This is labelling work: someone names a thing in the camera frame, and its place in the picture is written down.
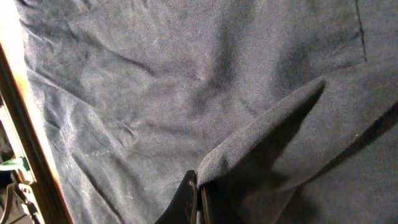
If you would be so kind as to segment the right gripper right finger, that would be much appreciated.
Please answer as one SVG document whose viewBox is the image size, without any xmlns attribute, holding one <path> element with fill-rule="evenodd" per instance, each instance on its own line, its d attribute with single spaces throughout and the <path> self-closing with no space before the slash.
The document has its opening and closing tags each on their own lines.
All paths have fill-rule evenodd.
<svg viewBox="0 0 398 224">
<path fill-rule="evenodd" d="M 212 185 L 206 185 L 201 188 L 201 201 L 205 224 L 216 224 L 213 208 L 214 194 L 214 187 Z"/>
</svg>

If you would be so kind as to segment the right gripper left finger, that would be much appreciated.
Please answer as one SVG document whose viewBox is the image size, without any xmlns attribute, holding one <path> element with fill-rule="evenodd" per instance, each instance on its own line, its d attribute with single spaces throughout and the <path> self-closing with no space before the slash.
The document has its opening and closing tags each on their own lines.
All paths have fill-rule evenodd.
<svg viewBox="0 0 398 224">
<path fill-rule="evenodd" d="M 196 224 L 198 189 L 194 170 L 185 173 L 173 199 L 155 224 Z"/>
</svg>

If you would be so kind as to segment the navy blue shorts garment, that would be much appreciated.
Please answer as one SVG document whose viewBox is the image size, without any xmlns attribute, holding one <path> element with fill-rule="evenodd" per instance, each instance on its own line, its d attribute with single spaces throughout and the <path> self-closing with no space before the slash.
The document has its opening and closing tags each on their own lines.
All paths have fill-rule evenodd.
<svg viewBox="0 0 398 224">
<path fill-rule="evenodd" d="M 396 1 L 17 1 L 74 223 L 397 222 Z"/>
</svg>

